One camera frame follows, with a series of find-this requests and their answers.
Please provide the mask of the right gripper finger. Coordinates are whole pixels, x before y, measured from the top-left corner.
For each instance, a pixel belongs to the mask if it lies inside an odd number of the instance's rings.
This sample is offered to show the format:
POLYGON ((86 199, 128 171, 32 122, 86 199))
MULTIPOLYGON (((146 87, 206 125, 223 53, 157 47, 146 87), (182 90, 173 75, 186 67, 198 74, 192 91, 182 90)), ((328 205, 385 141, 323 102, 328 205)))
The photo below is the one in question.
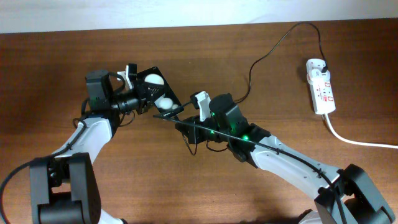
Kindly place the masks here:
POLYGON ((201 122, 204 122, 207 118, 211 117, 211 110, 209 107, 211 99, 206 91, 194 93, 191 96, 191 101, 194 107, 197 110, 200 110, 199 116, 201 122))
POLYGON ((155 114, 153 115, 154 118, 159 118, 166 121, 179 121, 180 119, 177 116, 176 112, 170 112, 165 114, 155 114))

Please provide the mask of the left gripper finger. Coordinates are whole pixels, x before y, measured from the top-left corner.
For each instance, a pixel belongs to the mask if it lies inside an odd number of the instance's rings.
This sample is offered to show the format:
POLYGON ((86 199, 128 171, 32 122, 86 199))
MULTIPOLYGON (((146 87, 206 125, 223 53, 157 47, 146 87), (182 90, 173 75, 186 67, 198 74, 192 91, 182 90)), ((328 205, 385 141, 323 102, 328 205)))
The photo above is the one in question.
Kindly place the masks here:
POLYGON ((144 96, 147 104, 154 104, 154 102, 165 94, 165 86, 153 83, 144 83, 144 96))
POLYGON ((118 75, 121 76, 121 78, 118 78, 119 81, 124 80, 125 81, 125 90, 132 90, 133 89, 133 84, 132 81, 133 79, 136 78, 137 75, 137 65, 135 63, 129 63, 126 65, 126 68, 124 71, 117 72, 118 75))

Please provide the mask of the black smartphone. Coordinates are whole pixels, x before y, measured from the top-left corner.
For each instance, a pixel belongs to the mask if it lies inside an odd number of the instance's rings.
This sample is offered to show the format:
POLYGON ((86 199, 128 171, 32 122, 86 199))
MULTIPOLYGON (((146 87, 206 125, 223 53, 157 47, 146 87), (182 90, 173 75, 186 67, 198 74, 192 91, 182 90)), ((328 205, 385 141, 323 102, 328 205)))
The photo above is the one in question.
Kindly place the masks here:
POLYGON ((143 81, 144 89, 149 94, 150 103, 160 113, 176 109, 182 105, 158 67, 139 72, 137 79, 143 81))

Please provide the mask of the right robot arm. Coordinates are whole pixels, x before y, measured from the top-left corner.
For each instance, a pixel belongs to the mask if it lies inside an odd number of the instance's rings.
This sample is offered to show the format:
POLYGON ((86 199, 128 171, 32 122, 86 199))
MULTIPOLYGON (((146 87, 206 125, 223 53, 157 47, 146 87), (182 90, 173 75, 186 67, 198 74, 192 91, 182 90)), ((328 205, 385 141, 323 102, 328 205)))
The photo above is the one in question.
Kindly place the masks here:
POLYGON ((191 144, 226 142, 241 162, 271 172, 309 196, 316 211, 303 221, 314 223, 393 223, 392 208, 368 174, 350 164, 345 169, 323 164, 286 146, 258 125, 248 123, 232 96, 211 99, 205 91, 191 97, 199 115, 183 121, 184 106, 167 96, 155 101, 158 118, 173 121, 191 144))

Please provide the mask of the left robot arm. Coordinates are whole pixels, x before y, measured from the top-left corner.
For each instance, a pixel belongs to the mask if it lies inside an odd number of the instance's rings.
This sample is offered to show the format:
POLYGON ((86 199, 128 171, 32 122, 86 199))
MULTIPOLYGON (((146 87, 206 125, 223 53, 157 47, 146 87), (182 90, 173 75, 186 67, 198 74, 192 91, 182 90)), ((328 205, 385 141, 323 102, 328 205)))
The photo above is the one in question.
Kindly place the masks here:
POLYGON ((120 116, 145 113, 168 85, 157 67, 137 72, 131 63, 124 72, 90 72, 85 81, 90 110, 81 111, 60 149, 29 166, 34 223, 125 223, 102 209, 93 162, 120 127, 120 116))

